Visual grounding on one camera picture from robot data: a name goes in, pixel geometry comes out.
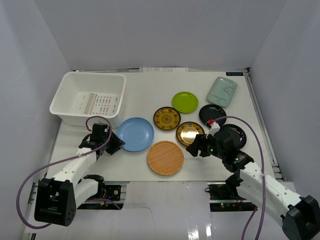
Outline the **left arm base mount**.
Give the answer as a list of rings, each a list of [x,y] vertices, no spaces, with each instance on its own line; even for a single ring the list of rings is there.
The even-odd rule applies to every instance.
[[[124,205],[121,185],[103,185],[102,191],[91,196],[79,210],[121,210]]]

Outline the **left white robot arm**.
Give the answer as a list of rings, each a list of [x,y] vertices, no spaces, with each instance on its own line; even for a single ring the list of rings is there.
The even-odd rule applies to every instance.
[[[51,178],[39,181],[34,207],[38,222],[69,226],[77,208],[86,202],[112,202],[107,196],[104,177],[88,174],[104,153],[113,155],[125,145],[106,123],[95,123],[71,160]]]

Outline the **blue round plate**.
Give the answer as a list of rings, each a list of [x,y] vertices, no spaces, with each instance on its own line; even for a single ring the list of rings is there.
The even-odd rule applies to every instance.
[[[117,128],[116,135],[124,142],[125,151],[140,152],[151,145],[155,130],[152,124],[142,117],[131,117]]]

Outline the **yellow patterned plate dark rim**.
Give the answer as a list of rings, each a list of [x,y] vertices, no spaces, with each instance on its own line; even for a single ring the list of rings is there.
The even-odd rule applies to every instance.
[[[180,125],[181,119],[180,113],[170,106],[160,107],[153,115],[155,126],[163,131],[174,130]]]

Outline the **white plastic bin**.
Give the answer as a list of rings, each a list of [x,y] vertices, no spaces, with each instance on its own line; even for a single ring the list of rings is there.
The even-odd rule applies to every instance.
[[[102,116],[116,129],[123,121],[126,81],[119,73],[68,72],[49,111],[70,126],[84,127],[89,117]]]

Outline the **dark label sticker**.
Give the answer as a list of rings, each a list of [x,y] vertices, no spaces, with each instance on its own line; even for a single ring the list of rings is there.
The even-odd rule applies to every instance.
[[[242,72],[226,72],[225,73],[227,76],[233,76],[233,77],[236,77],[236,76],[244,76],[244,74]]]

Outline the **lime green round plate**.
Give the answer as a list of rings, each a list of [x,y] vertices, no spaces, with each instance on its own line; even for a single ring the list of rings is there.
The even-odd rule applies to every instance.
[[[172,98],[172,106],[178,112],[189,114],[194,112],[199,105],[198,98],[191,92],[181,91],[176,93]]]

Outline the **gold centre plate dark rim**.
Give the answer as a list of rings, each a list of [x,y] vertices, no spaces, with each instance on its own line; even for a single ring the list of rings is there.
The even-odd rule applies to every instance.
[[[186,121],[178,126],[175,135],[178,142],[183,146],[188,147],[194,142],[196,135],[203,135],[204,133],[204,129],[198,123]]]

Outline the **black round plate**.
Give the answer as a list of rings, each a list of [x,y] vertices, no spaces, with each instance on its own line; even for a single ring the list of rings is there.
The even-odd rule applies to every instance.
[[[199,119],[203,124],[206,124],[209,120],[215,120],[221,117],[225,117],[227,114],[225,110],[215,104],[204,105],[199,110]]]
[[[242,128],[235,124],[224,124],[214,134],[217,140],[232,139],[237,150],[242,149],[247,143],[247,135]]]

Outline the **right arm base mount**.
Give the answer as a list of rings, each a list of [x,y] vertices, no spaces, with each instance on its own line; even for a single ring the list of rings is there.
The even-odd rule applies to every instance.
[[[209,195],[209,207],[216,212],[251,212],[255,205],[240,197],[235,187],[224,182],[208,184],[204,190]]]

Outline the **pale green rectangular dish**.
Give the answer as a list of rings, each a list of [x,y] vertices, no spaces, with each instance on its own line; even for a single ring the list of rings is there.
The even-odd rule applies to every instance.
[[[228,107],[233,100],[238,84],[228,78],[219,76],[215,79],[206,98],[207,100],[220,107]]]

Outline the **woven bamboo round tray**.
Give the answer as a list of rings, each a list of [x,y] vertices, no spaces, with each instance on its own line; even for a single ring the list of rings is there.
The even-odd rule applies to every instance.
[[[172,141],[159,141],[151,146],[147,153],[149,168],[160,176],[176,174],[184,164],[182,149]]]

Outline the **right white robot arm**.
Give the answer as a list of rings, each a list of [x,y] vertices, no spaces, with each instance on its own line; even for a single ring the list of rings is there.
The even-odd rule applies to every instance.
[[[290,240],[311,240],[320,232],[320,206],[311,195],[291,191],[262,169],[245,152],[236,148],[231,137],[218,139],[214,124],[209,134],[197,134],[186,150],[194,157],[210,155],[222,160],[232,173],[225,181],[226,195],[244,198],[272,217]]]

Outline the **black round plate lower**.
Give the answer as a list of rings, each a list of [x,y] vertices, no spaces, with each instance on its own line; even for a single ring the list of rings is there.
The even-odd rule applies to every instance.
[[[247,135],[242,128],[235,124],[224,124],[214,134],[217,140],[232,139],[237,150],[242,149],[247,143]]]

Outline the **black round plate upper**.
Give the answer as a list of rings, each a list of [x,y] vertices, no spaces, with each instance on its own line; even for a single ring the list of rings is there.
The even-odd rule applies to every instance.
[[[206,124],[209,120],[215,120],[221,117],[225,117],[227,114],[225,110],[215,104],[204,105],[199,110],[199,119],[203,124]]]

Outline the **aluminium frame rail right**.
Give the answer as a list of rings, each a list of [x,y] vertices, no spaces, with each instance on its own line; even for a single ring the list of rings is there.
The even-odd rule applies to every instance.
[[[266,146],[266,150],[267,150],[267,153],[268,153],[268,156],[269,156],[269,160],[271,162],[272,171],[273,171],[275,179],[277,181],[285,182],[286,179],[283,178],[282,172],[280,170],[279,163],[277,161],[277,158],[276,158],[276,155],[275,155],[275,152],[274,152],[274,149],[273,149],[273,146],[272,146],[272,143],[271,143],[271,140],[270,140],[266,125],[265,125],[265,121],[263,119],[263,115],[262,115],[262,112],[261,112],[261,109],[260,109],[260,106],[259,106],[259,103],[258,103],[258,99],[257,99],[255,91],[254,91],[254,86],[253,86],[253,82],[252,82],[252,79],[251,79],[250,70],[251,70],[250,67],[245,68],[245,72],[243,74],[244,74],[244,77],[245,77],[245,80],[246,80],[246,83],[247,83],[247,87],[248,87],[248,90],[249,90],[249,93],[250,93],[250,97],[251,97],[251,100],[252,100],[252,103],[253,103],[254,110],[255,110],[255,113],[256,113],[256,116],[257,116],[257,120],[258,120],[258,123],[259,123],[259,128],[260,128],[260,130],[262,132],[262,137],[263,137],[264,144]]]

